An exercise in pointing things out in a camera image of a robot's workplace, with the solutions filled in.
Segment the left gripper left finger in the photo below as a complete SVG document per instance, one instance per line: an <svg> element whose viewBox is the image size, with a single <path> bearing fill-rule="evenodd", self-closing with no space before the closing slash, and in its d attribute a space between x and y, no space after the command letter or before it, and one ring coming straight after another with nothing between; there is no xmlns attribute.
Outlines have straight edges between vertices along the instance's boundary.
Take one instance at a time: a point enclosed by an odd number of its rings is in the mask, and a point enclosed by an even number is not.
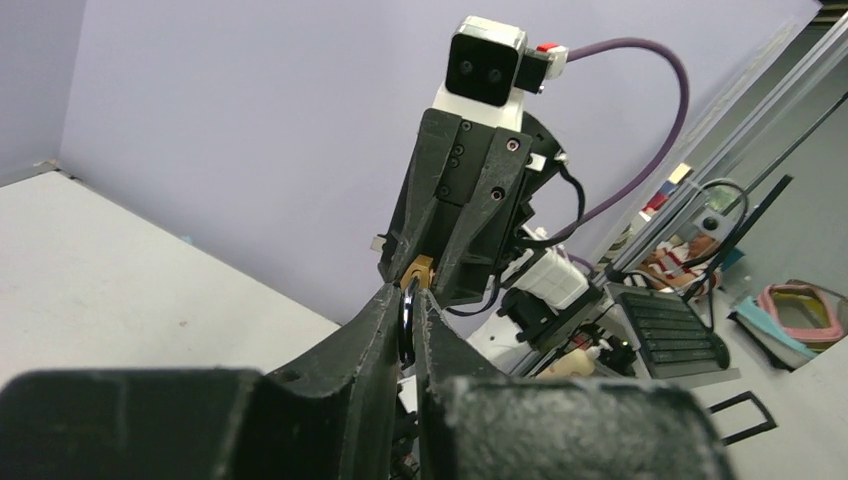
<svg viewBox="0 0 848 480"><path fill-rule="evenodd" d="M5 479L385 479L401 290L286 365L40 370L1 392Z"/></svg>

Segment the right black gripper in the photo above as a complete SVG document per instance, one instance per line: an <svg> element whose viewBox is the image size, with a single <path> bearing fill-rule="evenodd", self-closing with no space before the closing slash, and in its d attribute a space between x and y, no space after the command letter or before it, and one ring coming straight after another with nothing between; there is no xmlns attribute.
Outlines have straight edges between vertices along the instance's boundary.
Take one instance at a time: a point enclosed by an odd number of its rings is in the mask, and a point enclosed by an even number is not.
<svg viewBox="0 0 848 480"><path fill-rule="evenodd" d="M430 287L443 307L480 302L489 279L519 255L532 195L557 172L553 134L524 113L519 131L424 111L378 263L398 283L431 259Z"/></svg>

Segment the small brass padlock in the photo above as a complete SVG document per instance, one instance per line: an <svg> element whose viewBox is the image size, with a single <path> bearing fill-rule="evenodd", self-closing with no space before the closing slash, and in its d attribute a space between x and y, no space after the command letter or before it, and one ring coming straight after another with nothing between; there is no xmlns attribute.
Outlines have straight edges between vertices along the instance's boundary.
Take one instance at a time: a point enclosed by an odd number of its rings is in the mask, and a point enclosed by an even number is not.
<svg viewBox="0 0 848 480"><path fill-rule="evenodd" d="M399 310L398 358L402 369L409 368L415 362L413 346L413 305L417 293L428 289L433 277L433 259L418 255L401 278L399 287L402 293Z"/></svg>

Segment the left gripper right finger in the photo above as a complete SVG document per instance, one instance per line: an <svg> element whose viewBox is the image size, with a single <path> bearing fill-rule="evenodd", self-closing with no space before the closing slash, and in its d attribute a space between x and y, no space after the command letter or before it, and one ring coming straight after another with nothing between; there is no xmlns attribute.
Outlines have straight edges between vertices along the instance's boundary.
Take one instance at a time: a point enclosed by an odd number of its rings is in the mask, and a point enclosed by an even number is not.
<svg viewBox="0 0 848 480"><path fill-rule="evenodd" d="M434 295L412 306L425 479L732 479L706 410L662 381L503 374L450 327Z"/></svg>

